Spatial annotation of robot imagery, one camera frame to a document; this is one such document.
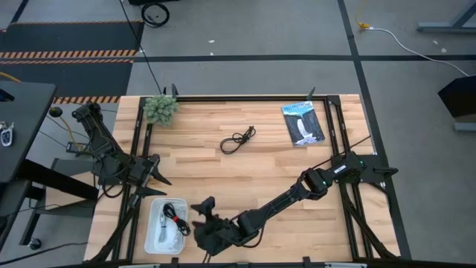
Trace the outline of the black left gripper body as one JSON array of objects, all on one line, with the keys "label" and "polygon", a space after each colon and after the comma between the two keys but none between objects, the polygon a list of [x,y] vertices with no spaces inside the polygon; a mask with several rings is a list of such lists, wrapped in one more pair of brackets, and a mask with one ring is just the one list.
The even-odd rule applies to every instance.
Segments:
[{"label": "black left gripper body", "polygon": [[147,158],[135,157],[127,171],[127,182],[130,185],[142,186],[149,178],[154,162]]}]

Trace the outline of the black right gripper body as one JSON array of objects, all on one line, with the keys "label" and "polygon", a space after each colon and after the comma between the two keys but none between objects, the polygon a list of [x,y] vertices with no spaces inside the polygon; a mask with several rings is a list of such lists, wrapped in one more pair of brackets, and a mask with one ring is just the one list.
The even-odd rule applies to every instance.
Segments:
[{"label": "black right gripper body", "polygon": [[229,219],[219,217],[214,217],[205,222],[208,222],[206,229],[194,228],[193,230],[193,238],[200,249],[205,250],[211,256],[215,256],[231,246],[240,246],[238,225]]}]

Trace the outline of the white tray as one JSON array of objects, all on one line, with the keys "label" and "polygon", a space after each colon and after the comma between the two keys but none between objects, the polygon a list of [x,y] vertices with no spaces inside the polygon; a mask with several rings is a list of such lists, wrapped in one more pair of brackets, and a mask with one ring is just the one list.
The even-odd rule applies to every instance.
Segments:
[{"label": "white tray", "polygon": [[179,198],[156,198],[149,210],[147,236],[144,249],[149,254],[177,255],[185,245],[186,236],[180,231],[177,220],[166,216],[164,206],[171,205],[175,215],[187,221],[187,203]]}]

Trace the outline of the green artificial plant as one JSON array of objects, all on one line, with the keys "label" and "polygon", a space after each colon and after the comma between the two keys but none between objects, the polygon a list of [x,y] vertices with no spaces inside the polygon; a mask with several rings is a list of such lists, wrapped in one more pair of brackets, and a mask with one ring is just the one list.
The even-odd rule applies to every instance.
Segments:
[{"label": "green artificial plant", "polygon": [[170,96],[156,95],[145,100],[144,111],[149,124],[167,127],[171,125],[173,115],[178,110],[176,99]]}]

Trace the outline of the black hazard striped floor mat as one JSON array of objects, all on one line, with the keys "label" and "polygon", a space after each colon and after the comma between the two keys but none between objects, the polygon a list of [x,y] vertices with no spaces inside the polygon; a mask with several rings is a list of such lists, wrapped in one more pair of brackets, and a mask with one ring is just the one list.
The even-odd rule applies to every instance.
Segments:
[{"label": "black hazard striped floor mat", "polygon": [[13,23],[0,29],[0,72],[53,83],[57,103],[116,103],[143,32],[141,20]]}]

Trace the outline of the black desk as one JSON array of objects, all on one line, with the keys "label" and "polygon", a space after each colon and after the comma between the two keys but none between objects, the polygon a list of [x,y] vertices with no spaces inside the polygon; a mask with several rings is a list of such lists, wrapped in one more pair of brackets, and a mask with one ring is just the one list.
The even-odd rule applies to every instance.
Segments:
[{"label": "black desk", "polygon": [[42,122],[53,102],[57,87],[51,83],[16,83],[0,80],[0,121],[13,124],[13,142],[5,147],[0,139],[0,252],[6,243],[25,199],[41,200],[45,189],[96,200],[98,190],[70,176],[27,159]]}]

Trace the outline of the white key fob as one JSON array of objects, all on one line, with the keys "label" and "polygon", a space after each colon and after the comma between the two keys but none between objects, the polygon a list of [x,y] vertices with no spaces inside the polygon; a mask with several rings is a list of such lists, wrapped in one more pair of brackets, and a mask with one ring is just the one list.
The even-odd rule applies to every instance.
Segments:
[{"label": "white key fob", "polygon": [[8,125],[5,121],[0,121],[0,142],[3,147],[9,147],[13,143],[14,123]]}]

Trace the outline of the black box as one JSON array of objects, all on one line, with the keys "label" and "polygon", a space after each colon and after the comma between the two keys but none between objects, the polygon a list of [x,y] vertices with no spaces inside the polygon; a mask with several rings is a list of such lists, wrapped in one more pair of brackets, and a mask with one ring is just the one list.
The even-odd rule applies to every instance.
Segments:
[{"label": "black box", "polygon": [[438,95],[454,118],[476,115],[476,76],[457,78]]}]

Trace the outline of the grey metal stand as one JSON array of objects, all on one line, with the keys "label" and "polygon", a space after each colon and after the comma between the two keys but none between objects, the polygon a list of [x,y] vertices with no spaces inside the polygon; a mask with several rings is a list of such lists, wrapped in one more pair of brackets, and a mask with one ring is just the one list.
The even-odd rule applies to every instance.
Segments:
[{"label": "grey metal stand", "polygon": [[464,7],[460,14],[448,22],[419,22],[416,30],[420,33],[476,34],[476,22],[469,20],[476,14],[476,0]]}]

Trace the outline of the black aluminium table frame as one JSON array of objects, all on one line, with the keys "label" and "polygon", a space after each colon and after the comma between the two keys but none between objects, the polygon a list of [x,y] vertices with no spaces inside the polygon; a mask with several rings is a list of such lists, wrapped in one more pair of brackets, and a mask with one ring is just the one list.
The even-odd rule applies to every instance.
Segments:
[{"label": "black aluminium table frame", "polygon": [[[322,143],[293,147],[281,107],[306,100],[305,95],[179,95],[179,111],[170,127],[152,127],[149,153],[161,157],[159,172],[173,185],[153,180],[149,187],[167,192],[190,205],[209,196],[216,198],[216,212],[232,217],[249,208],[258,208],[282,193],[302,170],[332,155],[324,101],[318,97],[339,96],[350,145],[370,135],[361,96],[331,94],[313,96],[315,111],[326,139]],[[141,96],[119,99],[113,136],[129,153]],[[222,154],[219,143],[233,132],[255,126],[257,134],[236,153]],[[277,220],[266,224],[262,243],[255,249],[227,249],[212,263],[295,262],[303,256],[314,261],[350,261],[350,245],[339,188],[319,201],[294,204]],[[378,239],[402,257],[406,238],[396,231],[385,195],[367,183],[360,183],[366,221]],[[153,255],[144,249],[149,209],[156,197],[142,201],[133,249],[136,263],[171,261],[172,255]],[[84,259],[94,257],[118,224],[121,197],[101,197],[96,205]]]}]

